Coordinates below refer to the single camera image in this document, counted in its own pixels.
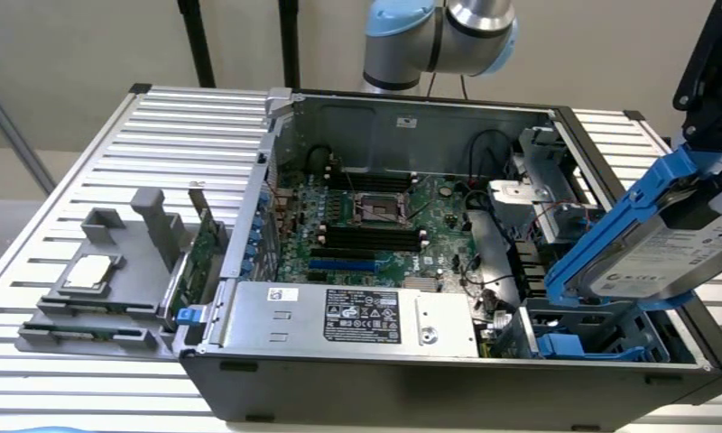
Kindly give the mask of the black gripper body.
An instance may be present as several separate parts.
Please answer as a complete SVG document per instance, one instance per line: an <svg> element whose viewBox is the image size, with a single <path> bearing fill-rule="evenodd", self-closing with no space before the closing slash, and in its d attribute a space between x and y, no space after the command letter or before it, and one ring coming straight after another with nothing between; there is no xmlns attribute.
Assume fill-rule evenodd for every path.
<svg viewBox="0 0 722 433"><path fill-rule="evenodd" d="M700 152L722 151L722 1L713 3L673 97L683 136Z"/></svg>

